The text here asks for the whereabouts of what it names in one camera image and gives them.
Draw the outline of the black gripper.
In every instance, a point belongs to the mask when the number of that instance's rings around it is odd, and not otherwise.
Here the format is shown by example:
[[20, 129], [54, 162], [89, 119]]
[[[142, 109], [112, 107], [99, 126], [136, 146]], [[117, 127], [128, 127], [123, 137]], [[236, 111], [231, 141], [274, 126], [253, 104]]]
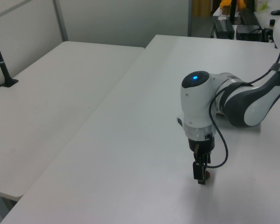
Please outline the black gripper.
[[206, 182], [206, 168], [205, 164], [211, 163], [211, 151], [215, 147], [214, 137], [204, 140], [195, 141], [188, 139], [189, 148], [193, 151], [195, 161], [193, 162], [193, 176], [198, 181], [198, 184], [205, 185]]

